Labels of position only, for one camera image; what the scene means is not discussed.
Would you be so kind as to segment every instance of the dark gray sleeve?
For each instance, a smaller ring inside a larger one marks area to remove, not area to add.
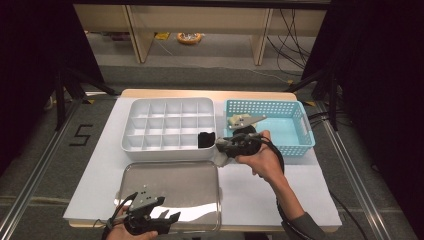
[[[314,240],[323,240],[328,239],[324,231],[315,223],[315,221],[312,219],[312,217],[305,212],[302,216],[287,222],[281,222],[281,225],[283,225],[284,230],[286,231],[287,235],[290,237],[291,240],[297,240],[297,239],[314,239]],[[301,233],[305,234],[309,238],[301,237],[301,234],[297,233],[295,230],[293,230],[290,225],[294,226],[296,229],[298,229]]]

